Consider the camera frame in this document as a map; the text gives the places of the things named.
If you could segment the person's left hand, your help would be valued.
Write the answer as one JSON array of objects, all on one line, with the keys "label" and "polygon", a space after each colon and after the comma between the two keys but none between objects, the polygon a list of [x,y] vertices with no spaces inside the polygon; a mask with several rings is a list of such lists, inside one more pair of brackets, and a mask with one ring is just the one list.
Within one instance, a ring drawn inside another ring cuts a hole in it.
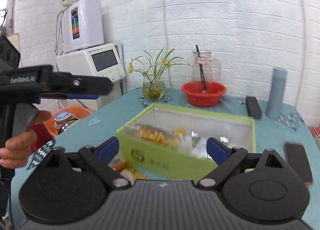
[{"label": "person's left hand", "polygon": [[7,140],[1,148],[1,166],[7,169],[24,167],[33,152],[52,140],[44,124],[51,116],[49,111],[40,111],[30,129]]}]

